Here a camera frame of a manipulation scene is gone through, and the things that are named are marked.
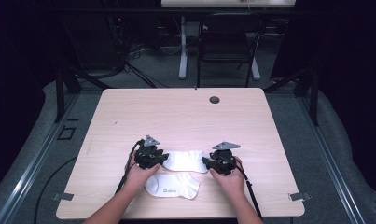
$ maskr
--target horizontal black bar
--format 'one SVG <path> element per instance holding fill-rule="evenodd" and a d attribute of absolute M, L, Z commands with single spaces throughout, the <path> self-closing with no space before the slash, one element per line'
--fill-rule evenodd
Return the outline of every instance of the horizontal black bar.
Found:
<path fill-rule="evenodd" d="M 156 15 L 156 16 L 204 16 L 214 12 L 252 12 L 263 17 L 279 17 L 289 19 L 314 19 L 332 16 L 332 11 L 297 11 L 293 8 L 95 8 L 95 9 L 71 9 L 71 8 L 39 8 L 39 11 L 58 14 L 58 15 L 76 15 L 76 14 L 90 14 L 90 15 L 124 15 L 124 16 L 142 16 L 142 15 Z"/>

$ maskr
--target chair backrest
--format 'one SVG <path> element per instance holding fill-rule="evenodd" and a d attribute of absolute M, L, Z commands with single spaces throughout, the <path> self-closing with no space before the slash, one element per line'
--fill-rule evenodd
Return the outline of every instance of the chair backrest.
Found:
<path fill-rule="evenodd" d="M 199 25 L 199 34 L 211 33 L 257 33 L 262 32 L 262 19 L 253 13 L 213 13 L 206 16 Z"/>

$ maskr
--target human arm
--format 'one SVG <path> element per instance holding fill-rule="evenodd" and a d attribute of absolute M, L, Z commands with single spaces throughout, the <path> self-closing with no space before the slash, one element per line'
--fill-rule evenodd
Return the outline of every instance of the human arm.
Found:
<path fill-rule="evenodd" d="M 150 169 L 143 170 L 133 164 L 121 190 L 84 223 L 119 223 L 132 199 L 159 168 L 160 165 L 157 164 Z"/>
<path fill-rule="evenodd" d="M 242 168 L 241 160 L 235 157 L 237 165 Z M 255 209 L 244 193 L 244 176 L 235 169 L 230 175 L 220 175 L 214 169 L 210 169 L 212 177 L 219 183 L 229 202 L 231 203 L 239 224 L 263 223 Z"/>

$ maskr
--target table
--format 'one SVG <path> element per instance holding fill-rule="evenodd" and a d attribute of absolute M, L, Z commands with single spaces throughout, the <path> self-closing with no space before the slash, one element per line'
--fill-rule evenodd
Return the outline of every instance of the table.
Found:
<path fill-rule="evenodd" d="M 296 0 L 161 0 L 163 7 L 242 7 L 251 8 L 293 8 Z M 186 46 L 185 17 L 181 20 L 181 62 L 179 64 L 179 78 L 185 79 L 187 76 L 188 55 Z M 260 80 L 257 60 L 252 63 L 253 79 Z"/>
<path fill-rule="evenodd" d="M 218 104 L 209 101 L 219 98 Z M 132 146 L 149 134 L 164 153 L 202 150 L 206 155 L 223 142 L 238 144 L 261 214 L 298 217 L 298 188 L 263 90 L 254 88 L 111 89 L 103 92 L 83 141 L 57 217 L 87 218 L 115 193 Z M 160 173 L 170 173 L 160 168 Z M 193 200 L 156 198 L 145 189 L 123 218 L 227 218 L 232 207 L 209 173 L 190 173 L 201 185 Z M 250 200 L 245 187 L 245 194 Z"/>

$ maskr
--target forearm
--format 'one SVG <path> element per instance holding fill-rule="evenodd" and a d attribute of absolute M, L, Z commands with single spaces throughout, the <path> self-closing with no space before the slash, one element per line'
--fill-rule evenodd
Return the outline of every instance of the forearm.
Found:
<path fill-rule="evenodd" d="M 119 223 L 137 189 L 122 188 L 84 223 Z"/>
<path fill-rule="evenodd" d="M 233 195 L 229 197 L 229 201 L 234 208 L 239 224 L 263 223 L 245 194 Z"/>

